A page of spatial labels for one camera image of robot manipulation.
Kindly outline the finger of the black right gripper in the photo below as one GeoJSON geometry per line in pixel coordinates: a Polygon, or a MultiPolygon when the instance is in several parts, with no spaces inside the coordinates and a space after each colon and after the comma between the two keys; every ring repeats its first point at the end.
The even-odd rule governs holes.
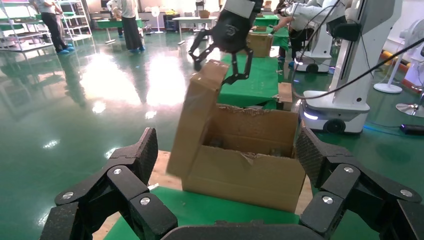
{"type": "Polygon", "coordinates": [[[231,54],[231,65],[232,65],[232,73],[233,74],[230,75],[229,77],[227,77],[222,82],[222,84],[221,84],[222,86],[225,85],[225,84],[232,85],[238,80],[247,80],[249,78],[249,75],[250,75],[250,72],[251,72],[251,66],[252,66],[254,51],[251,48],[245,48],[244,51],[247,54],[244,72],[239,73],[238,62],[237,62],[237,54],[232,53],[231,54]]]}
{"type": "Polygon", "coordinates": [[[212,29],[202,29],[197,37],[194,39],[188,54],[193,60],[193,67],[194,70],[199,72],[202,69],[202,61],[207,58],[207,56],[217,47],[216,44],[213,42],[211,43],[205,50],[199,53],[199,55],[195,55],[195,50],[199,47],[200,43],[202,42],[203,38],[205,36],[212,36],[212,29]]]}

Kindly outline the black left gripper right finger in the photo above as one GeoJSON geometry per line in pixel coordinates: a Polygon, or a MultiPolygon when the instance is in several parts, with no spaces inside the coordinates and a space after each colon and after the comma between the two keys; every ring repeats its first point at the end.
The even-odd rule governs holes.
{"type": "Polygon", "coordinates": [[[366,168],[346,148],[319,140],[308,127],[300,129],[295,150],[317,189],[299,224],[320,239],[331,238],[347,211],[381,240],[423,239],[424,206],[415,190],[366,168]]]}

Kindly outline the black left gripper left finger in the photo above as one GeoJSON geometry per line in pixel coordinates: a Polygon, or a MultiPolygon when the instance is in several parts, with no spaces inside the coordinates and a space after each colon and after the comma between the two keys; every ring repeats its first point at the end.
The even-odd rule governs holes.
{"type": "Polygon", "coordinates": [[[157,157],[157,132],[148,127],[137,143],[116,149],[99,171],[55,197],[40,238],[91,240],[120,213],[139,239],[162,239],[178,220],[148,188],[157,157]]]}

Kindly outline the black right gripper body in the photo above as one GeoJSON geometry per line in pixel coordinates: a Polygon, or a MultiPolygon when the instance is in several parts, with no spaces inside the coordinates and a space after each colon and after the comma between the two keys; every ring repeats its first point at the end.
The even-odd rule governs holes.
{"type": "Polygon", "coordinates": [[[212,28],[213,43],[222,52],[237,53],[247,47],[247,36],[253,27],[263,0],[227,0],[216,25],[212,28]]]}

